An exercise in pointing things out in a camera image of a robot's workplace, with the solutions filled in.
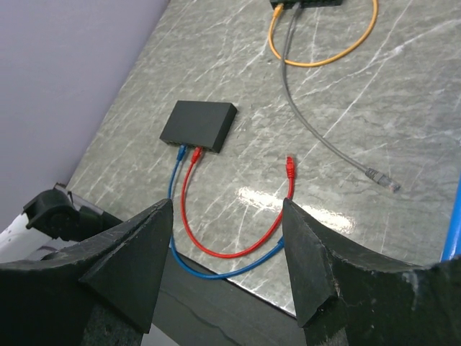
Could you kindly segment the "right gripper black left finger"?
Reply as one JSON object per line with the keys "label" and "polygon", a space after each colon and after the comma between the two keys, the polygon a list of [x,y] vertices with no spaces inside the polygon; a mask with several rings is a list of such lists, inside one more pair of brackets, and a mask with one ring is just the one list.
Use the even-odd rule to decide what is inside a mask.
{"label": "right gripper black left finger", "polygon": [[40,261],[1,265],[3,345],[139,345],[151,328],[173,206],[131,219]]}

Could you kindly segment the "black network switch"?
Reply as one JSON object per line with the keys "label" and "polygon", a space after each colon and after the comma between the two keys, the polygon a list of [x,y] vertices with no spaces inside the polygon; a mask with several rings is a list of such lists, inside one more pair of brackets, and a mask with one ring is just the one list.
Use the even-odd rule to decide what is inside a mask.
{"label": "black network switch", "polygon": [[179,100],[160,139],[168,144],[201,147],[218,154],[237,112],[230,102]]}
{"label": "black network switch", "polygon": [[300,8],[314,8],[325,6],[341,6],[343,0],[270,0],[273,9],[282,6],[283,9],[291,9],[294,5],[299,4]]}

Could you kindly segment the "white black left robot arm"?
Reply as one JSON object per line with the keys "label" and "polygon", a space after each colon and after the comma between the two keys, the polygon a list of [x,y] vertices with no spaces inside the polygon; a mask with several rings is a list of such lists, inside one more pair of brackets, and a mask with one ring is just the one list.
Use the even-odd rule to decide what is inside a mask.
{"label": "white black left robot arm", "polygon": [[39,260],[122,223],[63,187],[41,192],[1,232],[1,262]]}

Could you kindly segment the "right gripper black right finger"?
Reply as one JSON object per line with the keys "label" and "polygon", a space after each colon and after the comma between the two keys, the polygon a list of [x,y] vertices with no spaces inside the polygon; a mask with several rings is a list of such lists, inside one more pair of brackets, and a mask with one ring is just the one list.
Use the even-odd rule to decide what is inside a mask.
{"label": "right gripper black right finger", "polygon": [[372,251],[291,200],[282,232],[308,345],[458,345],[460,258],[419,266]]}

